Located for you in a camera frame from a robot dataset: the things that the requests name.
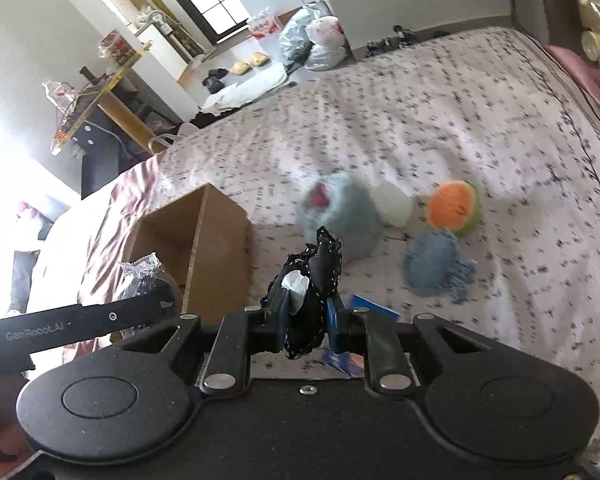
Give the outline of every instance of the plastic bag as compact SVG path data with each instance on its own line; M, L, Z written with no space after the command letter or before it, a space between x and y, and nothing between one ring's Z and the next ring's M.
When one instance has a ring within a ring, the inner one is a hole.
M125 64L136 51L115 28L100 40L98 44L100 57L110 57L118 65Z
M319 72L320 70L335 68L345 59L347 59L347 49L343 46L326 48L324 46L314 45L304 67L307 70Z
M45 88L46 98L63 114L67 112L75 101L75 90L69 83L45 81L42 83L42 86Z
M313 20L306 28L306 34L312 43L327 48L344 46L347 41L340 21L335 16L325 16Z
M285 59L295 61L306 56L312 45L306 34L307 26L330 14L329 7L323 1L302 6L302 9L293 15L280 34L280 50Z
M174 304L176 314L181 312L182 292L155 253L143 256L133 263L122 262L120 267L122 268L122 280L116 291L116 301L157 291L160 294L160 304L163 308L169 308ZM149 327L147 325L133 326L120 332L122 332L123 339L126 339L135 336L145 328Z
M265 36L271 36L282 30L282 23L269 7L249 18L247 26L256 40L261 40Z

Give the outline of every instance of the pink blanket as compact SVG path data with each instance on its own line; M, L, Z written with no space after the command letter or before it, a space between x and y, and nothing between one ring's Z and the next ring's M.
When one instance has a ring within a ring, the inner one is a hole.
M548 46L546 48L569 75L586 90L600 106L600 70L589 66L575 52L560 46Z
M118 263L134 222L151 204L158 160L154 156L136 165L56 221L34 269L28 312L114 300L121 277ZM99 338L35 354L37 369L31 377L108 343Z

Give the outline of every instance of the black shoe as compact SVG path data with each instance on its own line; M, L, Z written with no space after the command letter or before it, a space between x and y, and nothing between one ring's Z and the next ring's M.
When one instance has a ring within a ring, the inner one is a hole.
M209 70L209 77L215 77L217 79L222 79L228 73L229 73L229 71L225 68L212 68L211 70Z
M224 83L217 77L212 76L205 77L205 79L202 81L202 85L206 86L210 94L217 94L224 88Z

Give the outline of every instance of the wooden desk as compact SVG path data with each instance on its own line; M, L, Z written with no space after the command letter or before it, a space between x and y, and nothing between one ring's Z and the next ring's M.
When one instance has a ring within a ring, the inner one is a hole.
M151 42L149 41L136 51L107 81L98 86L87 87L78 94L74 109L65 115L54 135L51 145L53 155L60 153L62 146L75 135L96 106L100 107L129 137L149 153L158 153L166 149L157 142L154 143L153 151L149 149L150 140L155 138L154 133L111 92L150 48Z

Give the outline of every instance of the white plastic bag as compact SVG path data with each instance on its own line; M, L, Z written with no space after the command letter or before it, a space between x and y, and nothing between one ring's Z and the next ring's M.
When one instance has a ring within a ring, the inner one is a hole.
M347 59L347 49L343 46L326 48L324 46L314 45L304 67L307 70L318 72L320 70L335 68L345 59Z
M256 40L261 40L265 36L271 36L282 30L282 23L269 7L249 18L247 26Z
M347 41L335 16L325 16L312 21L306 28L306 34L312 43L326 48L344 46Z

